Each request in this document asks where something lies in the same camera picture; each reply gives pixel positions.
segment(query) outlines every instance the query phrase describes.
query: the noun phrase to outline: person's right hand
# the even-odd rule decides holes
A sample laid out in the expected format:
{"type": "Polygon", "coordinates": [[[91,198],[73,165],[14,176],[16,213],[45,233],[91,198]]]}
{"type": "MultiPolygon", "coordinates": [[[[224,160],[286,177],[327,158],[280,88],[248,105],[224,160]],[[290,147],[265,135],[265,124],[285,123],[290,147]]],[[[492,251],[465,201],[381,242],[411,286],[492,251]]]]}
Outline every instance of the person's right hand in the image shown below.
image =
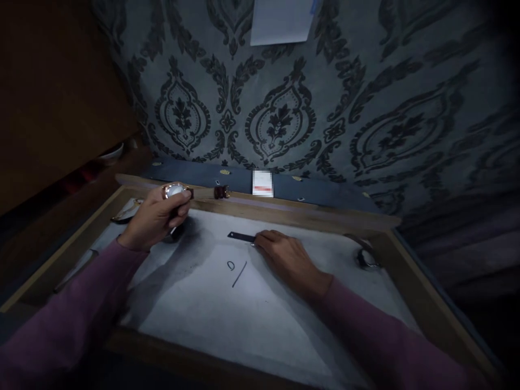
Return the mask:
{"type": "Polygon", "coordinates": [[[325,296],[333,277],[316,268],[300,240],[263,230],[256,235],[255,245],[271,269],[306,301],[315,303],[325,296]]]}

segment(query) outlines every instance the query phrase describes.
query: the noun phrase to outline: patterned wallpaper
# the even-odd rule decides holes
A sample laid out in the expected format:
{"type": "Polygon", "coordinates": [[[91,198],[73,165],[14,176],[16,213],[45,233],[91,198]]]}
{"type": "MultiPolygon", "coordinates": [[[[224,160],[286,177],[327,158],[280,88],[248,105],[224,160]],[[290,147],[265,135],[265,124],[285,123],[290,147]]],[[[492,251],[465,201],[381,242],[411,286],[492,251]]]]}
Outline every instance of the patterned wallpaper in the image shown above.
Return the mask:
{"type": "Polygon", "coordinates": [[[517,79],[462,0],[323,0],[249,46],[253,0],[94,0],[154,154],[363,187],[412,218],[518,186],[517,79]]]}

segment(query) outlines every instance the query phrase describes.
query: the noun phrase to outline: pink sweater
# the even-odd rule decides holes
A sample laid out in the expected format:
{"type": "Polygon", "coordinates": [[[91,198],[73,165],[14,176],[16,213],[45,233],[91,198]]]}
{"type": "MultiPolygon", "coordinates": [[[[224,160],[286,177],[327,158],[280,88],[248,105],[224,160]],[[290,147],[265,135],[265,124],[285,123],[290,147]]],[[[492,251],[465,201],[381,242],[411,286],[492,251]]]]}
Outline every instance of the pink sweater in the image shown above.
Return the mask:
{"type": "MultiPolygon", "coordinates": [[[[71,372],[88,347],[108,335],[147,255],[114,240],[0,348],[0,388],[46,388],[71,372]]],[[[478,373],[337,279],[319,310],[380,388],[486,388],[478,373]]]]}

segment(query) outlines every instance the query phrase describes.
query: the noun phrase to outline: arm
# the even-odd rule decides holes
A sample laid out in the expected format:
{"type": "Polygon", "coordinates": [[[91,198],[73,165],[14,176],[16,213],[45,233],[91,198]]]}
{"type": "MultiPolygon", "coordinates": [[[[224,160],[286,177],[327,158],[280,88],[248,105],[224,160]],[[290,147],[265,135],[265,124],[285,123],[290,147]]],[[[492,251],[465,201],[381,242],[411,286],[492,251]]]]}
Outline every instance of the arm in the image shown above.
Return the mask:
{"type": "Polygon", "coordinates": [[[190,196],[163,200],[161,188],[149,193],[125,232],[0,348],[1,388],[48,387],[108,335],[132,277],[151,246],[184,221],[190,196]]]}
{"type": "Polygon", "coordinates": [[[46,387],[70,372],[89,345],[108,333],[147,255],[112,241],[2,346],[0,384],[46,387]]]}
{"type": "Polygon", "coordinates": [[[264,230],[255,244],[273,271],[331,324],[378,387],[487,388],[477,372],[457,364],[401,321],[321,272],[299,240],[264,230]]]}
{"type": "Polygon", "coordinates": [[[477,372],[457,364],[424,337],[335,278],[318,310],[382,388],[487,388],[477,372]]]}

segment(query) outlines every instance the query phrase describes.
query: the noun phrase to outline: pen mark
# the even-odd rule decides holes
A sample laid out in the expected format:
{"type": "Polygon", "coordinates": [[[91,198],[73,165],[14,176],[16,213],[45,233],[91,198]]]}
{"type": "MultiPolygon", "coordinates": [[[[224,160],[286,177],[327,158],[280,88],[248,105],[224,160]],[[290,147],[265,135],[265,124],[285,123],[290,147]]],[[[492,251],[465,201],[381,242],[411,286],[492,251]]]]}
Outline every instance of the pen mark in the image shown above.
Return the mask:
{"type": "MultiPolygon", "coordinates": [[[[242,267],[242,271],[240,271],[240,274],[238,274],[238,276],[237,276],[237,280],[238,280],[238,278],[240,278],[240,275],[241,275],[242,272],[244,271],[244,268],[245,268],[245,266],[246,266],[247,264],[248,264],[248,263],[245,262],[244,266],[242,267]]],[[[233,283],[233,285],[231,286],[231,288],[235,287],[235,284],[237,283],[237,280],[235,280],[235,282],[233,283]]]]}

